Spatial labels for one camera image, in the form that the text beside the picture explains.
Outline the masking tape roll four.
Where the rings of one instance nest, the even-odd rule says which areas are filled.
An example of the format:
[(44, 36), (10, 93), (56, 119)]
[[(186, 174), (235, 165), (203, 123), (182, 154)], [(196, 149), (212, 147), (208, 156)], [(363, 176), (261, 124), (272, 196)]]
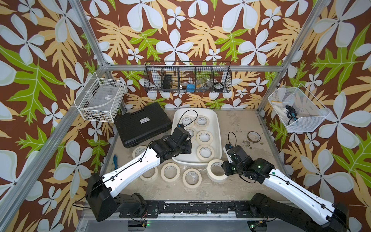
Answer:
[(140, 176), (140, 179), (145, 182), (153, 182), (158, 177), (158, 168), (154, 167), (146, 171), (144, 174)]

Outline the masking tape roll seven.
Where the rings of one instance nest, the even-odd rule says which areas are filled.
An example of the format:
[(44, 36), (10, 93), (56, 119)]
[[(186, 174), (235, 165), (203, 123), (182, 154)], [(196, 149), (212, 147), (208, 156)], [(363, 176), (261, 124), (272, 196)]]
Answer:
[(175, 182), (180, 177), (180, 168), (175, 163), (167, 163), (161, 168), (161, 178), (168, 183)]

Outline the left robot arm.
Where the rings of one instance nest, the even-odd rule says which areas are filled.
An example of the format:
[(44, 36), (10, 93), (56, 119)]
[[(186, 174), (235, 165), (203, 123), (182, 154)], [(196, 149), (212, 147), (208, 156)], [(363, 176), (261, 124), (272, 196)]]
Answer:
[(96, 221), (104, 221), (114, 213), (141, 217), (147, 203), (139, 193), (122, 194), (122, 190), (152, 168), (179, 154), (192, 150), (191, 135), (183, 124), (177, 125), (171, 135), (150, 142), (146, 150), (120, 168), (88, 180), (86, 200)]

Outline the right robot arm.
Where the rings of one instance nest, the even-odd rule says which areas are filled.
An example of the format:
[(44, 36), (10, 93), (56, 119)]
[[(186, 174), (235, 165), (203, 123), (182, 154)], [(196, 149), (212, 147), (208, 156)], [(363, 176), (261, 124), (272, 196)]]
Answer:
[(238, 175), (243, 181), (260, 183), (280, 193), (294, 204), (288, 206), (257, 193), (249, 201), (254, 216), (278, 218), (305, 232), (348, 232), (349, 210), (311, 193), (285, 176), (265, 159), (252, 159), (241, 146), (226, 144), (227, 161), (221, 167), (226, 176)]

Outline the masking tape roll nine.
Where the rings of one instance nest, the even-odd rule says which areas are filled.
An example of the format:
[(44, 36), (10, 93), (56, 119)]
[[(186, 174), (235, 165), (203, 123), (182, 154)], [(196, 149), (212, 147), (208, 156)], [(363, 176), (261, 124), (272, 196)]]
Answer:
[(187, 169), (182, 176), (183, 184), (189, 189), (195, 189), (201, 185), (202, 175), (196, 169)]

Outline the masking tape roll eight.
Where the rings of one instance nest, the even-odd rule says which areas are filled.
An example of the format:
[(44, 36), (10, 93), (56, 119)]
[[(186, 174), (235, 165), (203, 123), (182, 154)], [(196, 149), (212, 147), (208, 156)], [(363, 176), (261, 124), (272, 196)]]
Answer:
[(187, 128), (186, 130), (190, 134), (191, 138), (195, 136), (196, 132), (193, 128)]

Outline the masking tape roll one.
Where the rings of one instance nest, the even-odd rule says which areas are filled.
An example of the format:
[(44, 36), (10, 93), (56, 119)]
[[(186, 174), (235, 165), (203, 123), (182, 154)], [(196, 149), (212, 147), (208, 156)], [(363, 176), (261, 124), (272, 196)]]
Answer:
[(136, 158), (140, 155), (142, 155), (147, 149), (147, 146), (138, 146), (134, 149), (134, 151), (132, 152), (132, 157), (133, 158)]

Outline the masking tape roll twelve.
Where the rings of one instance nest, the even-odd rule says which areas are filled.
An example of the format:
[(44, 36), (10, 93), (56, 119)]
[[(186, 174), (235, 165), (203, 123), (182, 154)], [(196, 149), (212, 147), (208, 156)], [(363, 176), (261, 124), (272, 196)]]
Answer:
[(223, 163), (224, 161), (221, 159), (214, 159), (208, 163), (207, 175), (213, 182), (224, 182), (228, 178), (222, 168)]

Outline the white plastic storage box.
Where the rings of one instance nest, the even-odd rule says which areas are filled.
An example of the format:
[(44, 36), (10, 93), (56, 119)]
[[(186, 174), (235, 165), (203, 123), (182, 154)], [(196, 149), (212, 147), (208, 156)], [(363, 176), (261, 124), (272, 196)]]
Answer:
[[(192, 152), (191, 154), (179, 154), (178, 156), (173, 158), (173, 161), (185, 165), (185, 166), (207, 166), (209, 162), (201, 162), (197, 159), (197, 148), (201, 146), (196, 141), (196, 135), (199, 131), (209, 131), (213, 135), (213, 142), (209, 144), (214, 149), (215, 156), (214, 159), (221, 159), (222, 158), (222, 141), (221, 141), (221, 134), (220, 134), (220, 126), (217, 114), (210, 109), (203, 109), (203, 108), (182, 108), (178, 109), (173, 117), (173, 126), (172, 131), (180, 124), (180, 120), (183, 116), (191, 116), (194, 118), (193, 122), (187, 126), (187, 128), (193, 128), (196, 132), (195, 136), (191, 138), (192, 142)], [(198, 116), (206, 116), (210, 119), (210, 124), (206, 128), (201, 128), (195, 126), (194, 122)]]

